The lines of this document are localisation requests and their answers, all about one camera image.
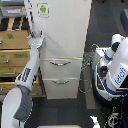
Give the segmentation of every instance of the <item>drawer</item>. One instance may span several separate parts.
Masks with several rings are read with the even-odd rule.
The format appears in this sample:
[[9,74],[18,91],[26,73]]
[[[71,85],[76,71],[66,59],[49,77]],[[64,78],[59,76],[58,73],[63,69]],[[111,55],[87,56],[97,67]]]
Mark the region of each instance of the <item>drawer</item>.
[[16,77],[24,67],[0,67],[0,77]]
[[[41,92],[41,82],[39,81],[39,77],[37,77],[37,81],[34,81],[32,93]],[[0,82],[0,93],[4,94],[9,92],[11,89],[15,88],[15,82]]]
[[79,79],[44,79],[47,99],[77,98]]
[[28,31],[0,31],[0,49],[24,49],[29,48]]
[[81,59],[64,59],[40,61],[40,69],[44,78],[80,77]]
[[25,66],[30,59],[27,50],[0,50],[0,67]]

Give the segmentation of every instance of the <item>white cabinet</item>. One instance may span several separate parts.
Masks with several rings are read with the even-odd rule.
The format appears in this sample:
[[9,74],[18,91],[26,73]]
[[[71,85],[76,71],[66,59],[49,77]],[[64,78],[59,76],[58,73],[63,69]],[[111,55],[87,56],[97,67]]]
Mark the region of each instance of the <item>white cabinet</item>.
[[32,8],[25,0],[30,28],[32,11],[36,34],[42,31],[46,36],[40,68],[47,98],[76,98],[92,0],[30,2]]

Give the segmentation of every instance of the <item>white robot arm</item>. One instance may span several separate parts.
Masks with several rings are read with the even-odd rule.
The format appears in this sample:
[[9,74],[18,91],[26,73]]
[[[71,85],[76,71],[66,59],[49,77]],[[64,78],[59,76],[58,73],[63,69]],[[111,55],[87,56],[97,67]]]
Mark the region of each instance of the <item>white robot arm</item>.
[[15,80],[16,88],[12,89],[2,105],[1,128],[24,128],[32,109],[29,93],[39,68],[39,51],[44,37],[29,37],[30,60]]

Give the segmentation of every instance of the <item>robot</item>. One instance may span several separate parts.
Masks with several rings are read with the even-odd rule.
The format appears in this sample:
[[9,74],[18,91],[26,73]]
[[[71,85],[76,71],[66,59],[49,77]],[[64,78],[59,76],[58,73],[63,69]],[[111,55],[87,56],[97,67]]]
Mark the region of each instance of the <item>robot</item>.
[[[128,34],[128,10],[121,12],[120,19]],[[128,37],[112,36],[111,47],[96,48],[92,63],[93,91],[101,103],[117,105],[128,92]]]
[[30,60],[21,74],[16,77],[16,88],[12,89],[5,97],[2,105],[1,128],[24,128],[25,122],[32,110],[32,100],[29,93],[32,91],[33,82],[39,68],[39,51],[41,50],[44,36],[39,38],[28,37]]

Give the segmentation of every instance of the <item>drawer handle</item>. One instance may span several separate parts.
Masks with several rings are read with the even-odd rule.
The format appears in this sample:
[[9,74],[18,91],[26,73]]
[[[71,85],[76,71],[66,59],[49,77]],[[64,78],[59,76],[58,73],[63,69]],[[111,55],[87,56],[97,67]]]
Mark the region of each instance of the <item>drawer handle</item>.
[[0,89],[0,91],[1,91],[1,92],[4,92],[4,93],[10,91],[10,90],[6,90],[6,91],[4,91],[4,90],[3,90],[4,88],[6,88],[6,87],[2,86],[1,89]]
[[66,84],[66,83],[68,83],[70,81],[69,80],[55,80],[55,81],[52,81],[52,82],[54,82],[56,84]]
[[7,61],[0,61],[0,64],[5,64],[5,63],[8,63],[9,62],[9,59],[7,59]]
[[56,63],[55,61],[50,61],[50,63],[51,63],[51,64],[54,64],[54,65],[57,65],[57,66],[64,66],[64,65],[66,65],[66,64],[71,63],[71,61],[66,61],[66,62],[64,62],[64,63],[62,63],[62,64],[58,64],[58,63]]
[[0,75],[15,75],[16,74],[16,71],[14,72],[5,72],[5,73],[0,73]]
[[2,40],[0,40],[0,44],[2,44]]

